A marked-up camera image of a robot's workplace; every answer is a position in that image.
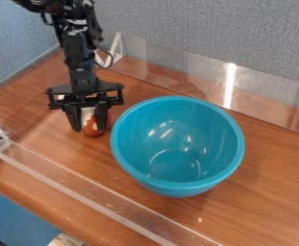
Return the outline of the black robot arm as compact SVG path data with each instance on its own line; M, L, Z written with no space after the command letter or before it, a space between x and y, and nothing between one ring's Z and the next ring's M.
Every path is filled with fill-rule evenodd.
M70 83L47 88L50 109L63 110L75 132L89 123L103 133L110 108L123 104L123 84L106 82L95 72L95 49L103 41L94 0L12 0L52 26L64 51Z

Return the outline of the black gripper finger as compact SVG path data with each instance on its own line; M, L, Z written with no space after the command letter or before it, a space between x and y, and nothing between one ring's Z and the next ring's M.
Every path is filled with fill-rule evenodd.
M82 110L79 107L72 105L64 106L64 112L68 118L70 125L72 129L79 132L82 130Z
M110 107L107 103L99 103L95 109L98 131L105 132L110 123Z

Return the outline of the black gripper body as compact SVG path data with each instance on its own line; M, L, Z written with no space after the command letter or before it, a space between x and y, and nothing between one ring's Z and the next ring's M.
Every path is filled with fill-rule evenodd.
M50 109L63 110L67 105L94 107L107 102L109 107L123 104L123 84L106 82L90 67L68 67L70 83L47 88Z

